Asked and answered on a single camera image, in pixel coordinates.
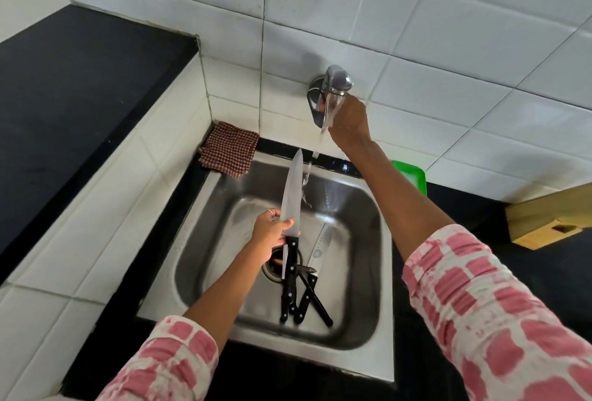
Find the wooden knife block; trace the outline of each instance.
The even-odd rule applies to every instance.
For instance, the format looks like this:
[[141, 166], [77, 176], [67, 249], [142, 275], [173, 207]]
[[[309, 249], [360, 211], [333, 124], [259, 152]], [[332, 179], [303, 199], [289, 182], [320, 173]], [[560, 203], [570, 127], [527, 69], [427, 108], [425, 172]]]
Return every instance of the wooden knife block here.
[[512, 242], [531, 250], [592, 227], [592, 183], [506, 207]]

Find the sink drain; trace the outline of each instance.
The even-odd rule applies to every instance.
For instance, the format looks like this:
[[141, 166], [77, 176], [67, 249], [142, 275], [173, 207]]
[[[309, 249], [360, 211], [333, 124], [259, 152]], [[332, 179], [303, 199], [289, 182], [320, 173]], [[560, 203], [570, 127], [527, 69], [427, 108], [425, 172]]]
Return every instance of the sink drain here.
[[[261, 271], [263, 274], [272, 282], [281, 284], [282, 283], [282, 255], [284, 249], [281, 246], [277, 246], [271, 250], [271, 258], [269, 261], [263, 264]], [[298, 250], [298, 263], [302, 265], [302, 254]]]

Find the left hand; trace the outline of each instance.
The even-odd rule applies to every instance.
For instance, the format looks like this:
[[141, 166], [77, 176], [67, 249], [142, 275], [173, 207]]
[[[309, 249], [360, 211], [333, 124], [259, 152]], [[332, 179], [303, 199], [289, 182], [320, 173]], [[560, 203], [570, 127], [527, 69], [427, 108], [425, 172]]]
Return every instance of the left hand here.
[[282, 246], [286, 243], [286, 236], [283, 231], [290, 228], [294, 224], [294, 219], [274, 220], [274, 217], [279, 217], [279, 209], [271, 209], [265, 211], [255, 220], [253, 226], [253, 235], [249, 244], [261, 255], [261, 265], [269, 261], [271, 258], [271, 250], [277, 246]]

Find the faucet handle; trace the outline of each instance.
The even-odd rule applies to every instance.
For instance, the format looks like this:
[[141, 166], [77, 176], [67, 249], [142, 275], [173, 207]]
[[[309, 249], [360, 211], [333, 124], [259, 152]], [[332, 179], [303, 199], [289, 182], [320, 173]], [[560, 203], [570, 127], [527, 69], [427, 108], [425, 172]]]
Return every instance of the faucet handle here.
[[345, 95], [352, 86], [353, 78], [347, 71], [337, 64], [331, 64], [325, 72], [321, 91], [323, 93], [331, 92], [337, 95]]

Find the wet sink surface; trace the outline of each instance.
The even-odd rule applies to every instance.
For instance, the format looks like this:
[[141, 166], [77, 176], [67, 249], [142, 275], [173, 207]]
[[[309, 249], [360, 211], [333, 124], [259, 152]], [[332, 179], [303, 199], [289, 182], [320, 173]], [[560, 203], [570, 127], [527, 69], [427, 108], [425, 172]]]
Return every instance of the wet sink surface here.
[[[255, 218], [281, 206], [289, 165], [289, 160], [256, 153], [250, 172], [242, 178], [211, 172], [139, 315], [158, 320], [182, 313], [170, 312], [174, 301], [186, 307], [197, 300], [250, 239]], [[392, 380], [391, 242], [384, 219], [365, 182], [350, 176], [314, 167], [305, 195], [310, 206], [301, 203], [303, 264], [323, 225], [332, 229], [315, 292], [333, 327], [328, 328], [312, 306], [300, 325], [292, 318], [281, 324], [281, 285], [260, 271], [231, 338]], [[297, 284], [300, 301], [305, 289], [300, 280]], [[162, 291], [172, 294], [163, 296]], [[382, 362], [381, 355], [390, 363]], [[367, 371], [365, 358], [375, 360]], [[375, 368], [384, 365], [386, 370]]]

